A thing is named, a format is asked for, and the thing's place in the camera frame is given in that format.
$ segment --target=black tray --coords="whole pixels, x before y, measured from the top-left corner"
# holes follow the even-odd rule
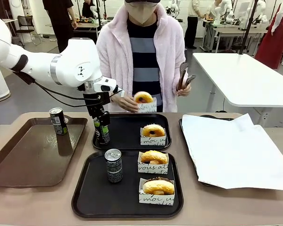
[[[137,151],[122,152],[123,179],[107,179],[105,152],[90,155],[83,167],[72,198],[72,209],[83,218],[166,218],[183,206],[183,193],[175,159],[169,154],[168,174],[138,173]],[[165,177],[175,182],[173,206],[139,203],[140,178]]]
[[[207,114],[201,115],[200,117],[212,118],[212,119],[220,119],[220,120],[226,120],[226,121],[234,120],[234,119],[231,119],[231,118],[217,118],[217,117],[215,117],[215,116],[207,115]],[[183,119],[180,119],[180,120],[179,120],[179,125],[180,125],[180,128],[181,128],[181,131],[183,132]],[[195,164],[194,164],[192,158],[191,158],[191,161],[192,161],[192,163],[193,163],[196,176],[197,176],[197,178],[199,178],[199,177],[198,177],[198,174],[197,174],[196,166],[195,166]],[[208,186],[208,187],[215,187],[214,185],[209,185],[209,184],[206,184],[206,183],[203,183],[203,182],[201,182],[201,183],[202,183],[203,185],[205,185],[205,186]]]
[[[166,130],[166,145],[141,145],[141,129],[149,124],[161,125]],[[108,126],[110,142],[100,145],[93,135],[92,145],[100,150],[162,150],[170,146],[172,140],[168,120],[161,114],[111,114]]]

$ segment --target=red skirt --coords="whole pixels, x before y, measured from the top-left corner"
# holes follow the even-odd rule
[[[271,34],[276,15],[274,16],[273,21],[269,26],[268,32],[262,40],[262,43],[255,56],[256,60],[260,61],[271,69],[278,68],[283,55],[283,17],[273,35]]]

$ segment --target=tray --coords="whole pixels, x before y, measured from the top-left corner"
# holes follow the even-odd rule
[[[33,118],[0,151],[0,187],[54,186],[64,178],[85,118],[68,119],[68,133],[57,136],[50,118]]]
[[[112,184],[107,179],[105,152],[86,160],[72,198],[72,209],[83,218],[166,218],[183,206],[183,193],[175,159],[169,154],[168,174],[137,172],[137,151],[123,151],[123,179]],[[166,177],[175,181],[173,206],[139,203],[140,178]]]
[[[140,128],[149,124],[159,124],[166,129],[166,145],[141,145]],[[111,114],[108,126],[110,142],[100,145],[93,135],[92,144],[100,150],[116,148],[118,150],[162,150],[170,146],[172,140],[168,120],[161,114]]]
[[[234,120],[234,119],[231,119],[231,118],[217,118],[217,117],[215,117],[215,116],[207,115],[207,114],[201,115],[200,117],[212,118],[212,119],[220,119],[220,120],[226,120],[226,121]],[[179,125],[180,125],[180,128],[181,128],[181,131],[183,132],[183,119],[180,119],[180,120],[179,120]],[[192,161],[192,163],[193,163],[196,176],[197,176],[197,178],[199,178],[199,177],[198,177],[198,174],[197,174],[196,166],[195,166],[195,164],[194,164],[192,158],[191,158],[191,161]],[[209,184],[206,184],[206,183],[203,183],[203,182],[200,182],[200,183],[202,183],[203,185],[208,186],[208,187],[215,187],[214,185],[209,185]]]

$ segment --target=glazed donut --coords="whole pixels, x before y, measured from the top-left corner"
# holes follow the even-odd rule
[[[160,125],[151,124],[142,128],[141,135],[146,137],[163,137],[165,130]]]
[[[153,178],[147,180],[143,186],[142,190],[146,194],[174,194],[175,187],[172,181],[166,178]]]
[[[141,103],[151,103],[153,102],[153,97],[147,92],[137,92],[134,95],[134,101],[141,104]]]
[[[167,164],[168,158],[161,152],[151,150],[141,155],[141,162],[150,162],[150,164]]]

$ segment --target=printed paper box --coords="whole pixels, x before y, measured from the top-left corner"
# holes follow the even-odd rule
[[[139,203],[150,203],[156,205],[168,205],[173,206],[175,194],[157,195],[157,194],[145,194],[142,186],[146,182],[146,179],[141,178],[139,187]]]
[[[141,128],[141,145],[165,146],[166,145],[166,135],[164,135],[163,137],[146,137],[142,135],[142,128]]]
[[[153,98],[153,102],[151,103],[138,104],[138,113],[146,113],[146,112],[157,112],[156,98]]]
[[[137,167],[139,173],[157,173],[157,174],[168,174],[169,155],[165,154],[168,158],[167,164],[147,164],[141,162],[142,152],[138,154]]]

